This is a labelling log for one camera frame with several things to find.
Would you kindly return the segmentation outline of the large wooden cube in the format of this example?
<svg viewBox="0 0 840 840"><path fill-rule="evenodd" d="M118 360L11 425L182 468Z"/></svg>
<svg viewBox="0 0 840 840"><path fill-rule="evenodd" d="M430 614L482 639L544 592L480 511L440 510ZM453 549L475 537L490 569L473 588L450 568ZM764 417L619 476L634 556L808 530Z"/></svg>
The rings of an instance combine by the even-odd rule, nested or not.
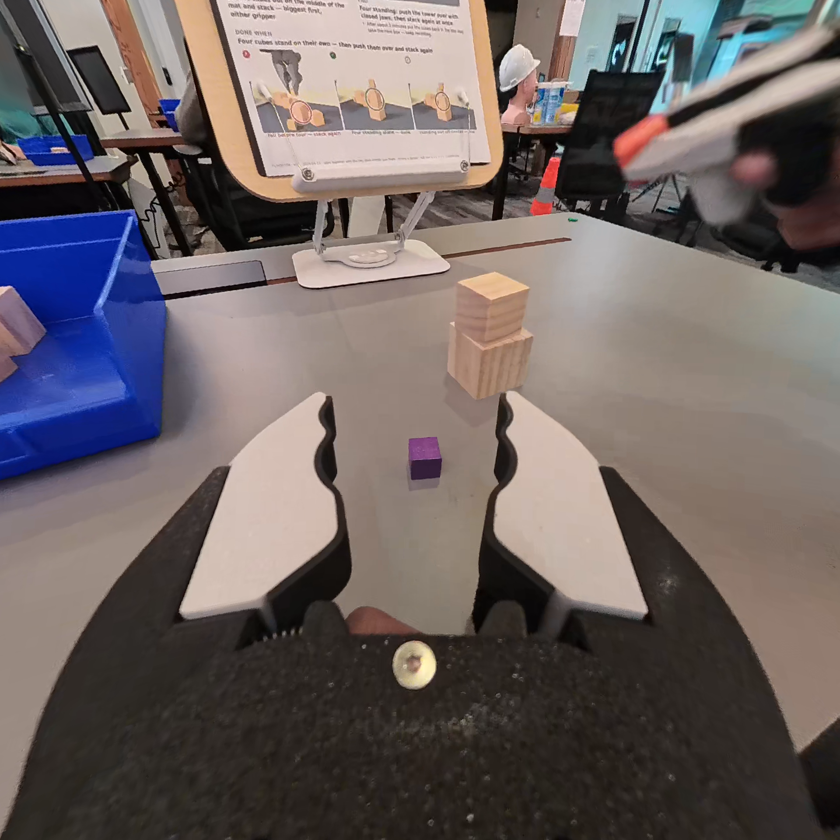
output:
<svg viewBox="0 0 840 840"><path fill-rule="evenodd" d="M474 399L507 392L527 379L533 335L520 329L503 339L481 343L449 324L448 374Z"/></svg>
<svg viewBox="0 0 840 840"><path fill-rule="evenodd" d="M1 355L27 355L46 336L46 328L13 287L1 287Z"/></svg>

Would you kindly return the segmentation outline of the black office chair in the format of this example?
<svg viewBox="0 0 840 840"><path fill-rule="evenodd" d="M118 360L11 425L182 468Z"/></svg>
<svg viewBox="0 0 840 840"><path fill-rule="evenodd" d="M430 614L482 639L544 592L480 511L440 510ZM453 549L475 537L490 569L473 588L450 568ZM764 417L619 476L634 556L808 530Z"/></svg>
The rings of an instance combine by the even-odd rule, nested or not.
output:
<svg viewBox="0 0 840 840"><path fill-rule="evenodd" d="M591 70L570 133L563 140L556 198L573 210L619 199L626 182L613 152L615 139L645 119L665 72Z"/></svg>
<svg viewBox="0 0 840 840"><path fill-rule="evenodd" d="M295 245L313 239L317 202L273 203L248 192L222 164L184 160L186 192L205 226L226 251Z"/></svg>

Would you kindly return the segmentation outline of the wooden display board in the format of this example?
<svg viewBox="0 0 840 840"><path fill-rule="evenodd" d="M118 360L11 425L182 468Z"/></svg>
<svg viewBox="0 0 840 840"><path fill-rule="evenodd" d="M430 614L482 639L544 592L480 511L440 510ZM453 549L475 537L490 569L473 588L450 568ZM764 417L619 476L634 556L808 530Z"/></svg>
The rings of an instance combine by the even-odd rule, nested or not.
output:
<svg viewBox="0 0 840 840"><path fill-rule="evenodd" d="M490 53L487 11L484 2L469 2L474 27L476 59L483 113L490 147L490 163L470 164L469 173L459 184L398 186L385 194L420 193L474 188L487 184L501 166L501 122L497 105L496 82ZM319 195L301 194L291 186L294 175L261 175L245 130L243 113L226 60L223 40L214 16L213 2L176 2L182 21L193 75L203 102L218 151L234 179L250 193L276 203L319 200ZM341 197L380 195L372 191L345 193Z"/></svg>

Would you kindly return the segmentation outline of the person's right hand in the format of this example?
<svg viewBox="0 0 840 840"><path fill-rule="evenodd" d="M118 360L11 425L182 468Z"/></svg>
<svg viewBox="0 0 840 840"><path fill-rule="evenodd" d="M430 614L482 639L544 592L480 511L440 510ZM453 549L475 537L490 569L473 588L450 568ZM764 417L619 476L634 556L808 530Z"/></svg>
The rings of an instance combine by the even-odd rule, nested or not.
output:
<svg viewBox="0 0 840 840"><path fill-rule="evenodd" d="M730 166L731 178L762 196L763 204L778 220L778 229L795 250L813 251L839 246L839 149L833 154L828 181L808 202L784 206L770 201L770 189L778 180L777 163L768 151L739 156Z"/></svg>

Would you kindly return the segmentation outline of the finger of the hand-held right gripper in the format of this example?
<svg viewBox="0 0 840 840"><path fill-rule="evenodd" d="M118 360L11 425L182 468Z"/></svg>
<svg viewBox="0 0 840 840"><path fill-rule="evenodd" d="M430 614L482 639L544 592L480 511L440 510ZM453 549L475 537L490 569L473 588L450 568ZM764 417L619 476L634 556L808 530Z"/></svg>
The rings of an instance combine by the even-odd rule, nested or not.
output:
<svg viewBox="0 0 840 840"><path fill-rule="evenodd" d="M789 70L839 56L839 27L808 27L751 54L718 79L706 80L667 112L673 129L719 109Z"/></svg>
<svg viewBox="0 0 840 840"><path fill-rule="evenodd" d="M789 116L775 113L748 122L733 114L708 112L669 129L642 150L623 171L626 182L648 182L678 172L694 174L715 165L729 165L743 153L745 133L768 139L772 130L789 129Z"/></svg>

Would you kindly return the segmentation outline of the blue plastic bin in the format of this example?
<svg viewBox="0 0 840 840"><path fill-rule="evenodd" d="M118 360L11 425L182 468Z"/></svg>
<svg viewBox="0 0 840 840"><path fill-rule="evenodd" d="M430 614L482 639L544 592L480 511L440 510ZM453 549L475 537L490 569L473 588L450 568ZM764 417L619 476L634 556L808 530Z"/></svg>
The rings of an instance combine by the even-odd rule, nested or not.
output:
<svg viewBox="0 0 840 840"><path fill-rule="evenodd" d="M3 221L2 285L45 336L1 385L1 477L161 433L167 311L134 212Z"/></svg>

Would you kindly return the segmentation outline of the orange striped traffic cone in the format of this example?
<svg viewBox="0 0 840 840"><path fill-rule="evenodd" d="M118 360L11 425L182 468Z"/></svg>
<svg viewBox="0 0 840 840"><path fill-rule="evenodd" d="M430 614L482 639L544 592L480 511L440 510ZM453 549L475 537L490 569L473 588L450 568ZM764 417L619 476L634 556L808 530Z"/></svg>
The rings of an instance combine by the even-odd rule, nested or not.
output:
<svg viewBox="0 0 840 840"><path fill-rule="evenodd" d="M559 178L561 162L561 155L555 155L549 159L542 174L538 192L533 198L530 206L530 215L532 217L551 215L553 212L553 205L556 197L555 190Z"/></svg>

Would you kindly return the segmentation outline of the purple wooden cube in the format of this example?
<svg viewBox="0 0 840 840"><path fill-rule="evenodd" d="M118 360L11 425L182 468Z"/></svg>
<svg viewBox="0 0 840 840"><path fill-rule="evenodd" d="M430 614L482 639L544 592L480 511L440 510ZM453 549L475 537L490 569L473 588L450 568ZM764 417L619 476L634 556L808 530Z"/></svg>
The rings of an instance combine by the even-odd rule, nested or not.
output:
<svg viewBox="0 0 840 840"><path fill-rule="evenodd" d="M442 475L443 458L438 438L408 439L408 475L412 481L438 480Z"/></svg>

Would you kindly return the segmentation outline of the blue white plastic container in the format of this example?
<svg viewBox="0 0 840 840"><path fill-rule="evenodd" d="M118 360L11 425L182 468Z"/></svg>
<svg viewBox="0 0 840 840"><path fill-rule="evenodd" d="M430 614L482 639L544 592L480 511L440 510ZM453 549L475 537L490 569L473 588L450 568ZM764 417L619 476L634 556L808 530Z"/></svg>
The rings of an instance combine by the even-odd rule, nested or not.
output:
<svg viewBox="0 0 840 840"><path fill-rule="evenodd" d="M531 126L548 128L560 125L566 88L565 80L538 83L532 108Z"/></svg>

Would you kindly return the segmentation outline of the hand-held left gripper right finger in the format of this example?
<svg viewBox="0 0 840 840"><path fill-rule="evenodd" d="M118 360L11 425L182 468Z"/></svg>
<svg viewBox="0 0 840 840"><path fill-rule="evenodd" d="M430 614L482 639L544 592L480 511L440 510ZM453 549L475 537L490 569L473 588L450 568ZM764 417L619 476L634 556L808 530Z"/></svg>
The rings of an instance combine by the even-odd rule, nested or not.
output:
<svg viewBox="0 0 840 840"><path fill-rule="evenodd" d="M499 602L519 604L526 623L567 623L575 612L644 620L648 605L598 460L517 392L499 397L496 436L473 622Z"/></svg>

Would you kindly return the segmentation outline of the brown wooden desk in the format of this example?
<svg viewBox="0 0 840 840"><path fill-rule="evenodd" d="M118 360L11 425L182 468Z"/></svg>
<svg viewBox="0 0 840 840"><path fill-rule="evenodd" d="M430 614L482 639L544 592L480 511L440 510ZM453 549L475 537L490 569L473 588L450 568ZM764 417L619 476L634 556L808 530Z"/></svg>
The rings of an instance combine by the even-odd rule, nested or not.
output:
<svg viewBox="0 0 840 840"><path fill-rule="evenodd" d="M138 163L135 155L117 159L111 156L96 156L87 163L91 178L96 183L123 184L129 180L132 167ZM1 188L26 186L57 186L80 184L85 177L79 167L72 165L37 165L32 161L19 161L15 165L1 163Z"/></svg>

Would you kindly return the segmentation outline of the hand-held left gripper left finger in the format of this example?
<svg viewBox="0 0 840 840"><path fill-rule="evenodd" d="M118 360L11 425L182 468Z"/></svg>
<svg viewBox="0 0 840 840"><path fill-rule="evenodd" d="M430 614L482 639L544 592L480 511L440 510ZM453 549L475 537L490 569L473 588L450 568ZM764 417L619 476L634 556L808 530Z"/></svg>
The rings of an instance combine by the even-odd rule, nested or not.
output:
<svg viewBox="0 0 840 840"><path fill-rule="evenodd" d="M182 619L257 613L302 623L350 580L343 499L334 482L333 400L315 392L255 436L230 462Z"/></svg>

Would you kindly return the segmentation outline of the small blue bin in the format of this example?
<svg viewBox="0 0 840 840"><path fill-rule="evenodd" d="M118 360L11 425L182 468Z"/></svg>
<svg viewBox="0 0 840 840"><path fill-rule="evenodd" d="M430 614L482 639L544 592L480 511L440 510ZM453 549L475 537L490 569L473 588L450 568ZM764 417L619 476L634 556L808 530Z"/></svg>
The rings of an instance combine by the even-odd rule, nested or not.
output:
<svg viewBox="0 0 840 840"><path fill-rule="evenodd" d="M87 136L72 134L70 138L82 160L88 162L95 157ZM24 153L25 158L36 166L62 166L76 163L69 146L58 135L20 139L17 141L17 146Z"/></svg>

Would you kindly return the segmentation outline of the white instruction sheet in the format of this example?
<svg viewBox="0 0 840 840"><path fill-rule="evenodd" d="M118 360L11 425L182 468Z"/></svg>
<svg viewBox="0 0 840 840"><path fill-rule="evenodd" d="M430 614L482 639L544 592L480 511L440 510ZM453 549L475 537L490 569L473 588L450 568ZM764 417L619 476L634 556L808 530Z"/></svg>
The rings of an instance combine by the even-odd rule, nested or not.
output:
<svg viewBox="0 0 840 840"><path fill-rule="evenodd" d="M213 2L261 175L490 163L469 2Z"/></svg>

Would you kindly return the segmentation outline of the mannequin head white helmet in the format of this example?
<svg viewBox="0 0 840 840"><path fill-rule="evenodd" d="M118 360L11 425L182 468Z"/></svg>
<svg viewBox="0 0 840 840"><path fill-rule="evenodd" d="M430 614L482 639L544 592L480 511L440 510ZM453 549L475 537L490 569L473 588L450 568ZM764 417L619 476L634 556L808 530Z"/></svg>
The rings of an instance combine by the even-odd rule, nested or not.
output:
<svg viewBox="0 0 840 840"><path fill-rule="evenodd" d="M529 108L538 89L540 60L534 58L524 45L514 45L501 60L499 91L510 94L504 113L500 116L503 127L530 124Z"/></svg>

